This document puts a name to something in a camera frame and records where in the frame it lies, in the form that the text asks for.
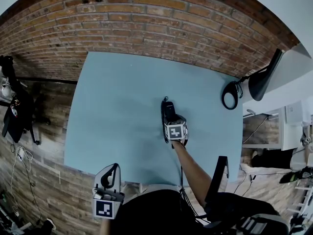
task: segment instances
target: black chair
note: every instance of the black chair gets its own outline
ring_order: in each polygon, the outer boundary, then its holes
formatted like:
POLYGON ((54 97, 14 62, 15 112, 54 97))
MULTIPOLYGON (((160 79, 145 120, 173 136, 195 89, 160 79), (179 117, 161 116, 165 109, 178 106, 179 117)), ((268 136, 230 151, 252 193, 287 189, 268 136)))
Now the black chair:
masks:
POLYGON ((13 141, 18 143, 22 134, 30 131, 33 142, 39 145, 40 142, 36 141, 34 137, 33 122, 45 122, 46 124, 51 124, 51 122, 45 117, 33 118, 36 103, 16 79, 13 58, 11 56, 0 56, 0 66, 2 66, 3 75, 9 78, 11 89, 16 93, 11 103, 0 101, 0 105, 8 107, 3 120, 2 136, 5 137, 8 132, 13 141))

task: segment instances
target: person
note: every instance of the person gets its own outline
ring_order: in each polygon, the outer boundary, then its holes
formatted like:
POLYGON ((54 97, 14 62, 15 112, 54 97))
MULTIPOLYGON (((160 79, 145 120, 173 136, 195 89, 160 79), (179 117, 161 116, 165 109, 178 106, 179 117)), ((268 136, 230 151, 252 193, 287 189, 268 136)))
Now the person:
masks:
MULTIPOLYGON (((312 135, 312 127, 303 128, 304 136, 312 135)), ((302 170, 313 167, 313 143, 290 150, 264 150, 262 154, 254 151, 251 160, 252 167, 281 168, 302 170)))
MULTIPOLYGON (((181 142, 172 141, 172 145, 196 200, 204 208, 205 198, 212 181, 211 177, 193 160, 181 142)), ((208 234, 208 229, 196 221, 194 213, 187 202, 181 198, 179 191, 173 186, 161 188, 148 193, 145 191, 124 203, 120 206, 114 220, 103 219, 100 235, 134 232, 136 234, 151 232, 155 234, 208 234)), ((243 198, 232 193, 222 194, 224 194, 221 196, 222 200, 215 203, 218 211, 233 205, 232 208, 239 210, 239 217, 242 213, 247 213, 249 216, 258 213, 278 215, 275 209, 266 202, 243 198)))
POLYGON ((52 219, 47 218, 44 224, 40 228, 35 228, 26 232, 26 235, 50 235, 52 231, 56 230, 56 226, 54 225, 52 219))

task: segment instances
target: tabletop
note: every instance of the tabletop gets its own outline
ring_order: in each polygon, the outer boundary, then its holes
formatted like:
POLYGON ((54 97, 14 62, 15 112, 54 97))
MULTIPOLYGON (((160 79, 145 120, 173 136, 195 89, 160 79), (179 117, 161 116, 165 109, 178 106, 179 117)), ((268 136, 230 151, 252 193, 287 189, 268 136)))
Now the tabletop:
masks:
POLYGON ((218 157, 228 156, 235 181, 242 103, 230 111, 221 102, 234 79, 164 59, 89 52, 70 110, 65 165, 96 174, 118 163, 123 181, 179 185, 180 164, 161 125, 160 104, 168 96, 187 120, 186 148, 194 160, 213 177, 218 157))

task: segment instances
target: table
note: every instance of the table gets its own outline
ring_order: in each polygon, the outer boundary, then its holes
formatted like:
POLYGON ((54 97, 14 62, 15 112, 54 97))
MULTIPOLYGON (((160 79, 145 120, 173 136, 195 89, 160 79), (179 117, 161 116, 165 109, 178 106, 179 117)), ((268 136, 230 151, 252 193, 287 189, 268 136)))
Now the table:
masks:
POLYGON ((301 125, 290 125, 286 121, 286 109, 278 109, 279 138, 278 143, 243 144, 243 148, 255 149, 281 149, 282 151, 302 147, 301 137, 303 129, 301 125))
POLYGON ((230 111, 221 102, 233 80, 164 59, 89 52, 69 115, 65 165, 96 174, 118 163, 123 181, 179 185, 180 164, 162 134, 160 104, 168 96, 187 119, 195 161, 213 176, 218 157, 228 156, 230 180, 237 180, 242 104, 230 111))

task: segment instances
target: white cable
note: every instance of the white cable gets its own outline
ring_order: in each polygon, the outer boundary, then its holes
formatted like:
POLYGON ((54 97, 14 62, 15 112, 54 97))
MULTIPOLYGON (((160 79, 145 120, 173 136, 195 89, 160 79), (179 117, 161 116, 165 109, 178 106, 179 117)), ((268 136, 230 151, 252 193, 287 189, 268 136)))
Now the white cable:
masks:
POLYGON ((260 126, 265 122, 266 119, 268 119, 268 117, 266 117, 266 118, 263 120, 263 122, 258 126, 258 128, 256 128, 256 130, 255 130, 254 132, 252 132, 252 134, 243 142, 243 144, 244 144, 245 142, 247 142, 249 138, 252 137, 252 135, 260 128, 260 126))
POLYGON ((31 154, 28 150, 26 150, 23 146, 20 146, 18 147, 16 150, 15 150, 15 160, 14 160, 14 165, 13 165, 13 172, 12 172, 12 178, 11 178, 11 194, 13 196, 13 199, 14 199, 14 202, 15 202, 15 205, 12 206, 13 210, 14 211, 17 211, 18 209, 18 203, 16 202, 16 199, 15 199, 15 196, 14 196, 14 193, 13 193, 13 188, 12 188, 12 183, 13 183, 13 178, 14 178, 14 171, 15 171, 15 165, 16 165, 16 157, 20 154, 20 152, 24 151, 24 155, 26 157, 26 159, 29 161, 29 169, 27 169, 26 165, 25 165, 25 168, 28 172, 31 171, 31 161, 33 160, 33 154, 31 154))

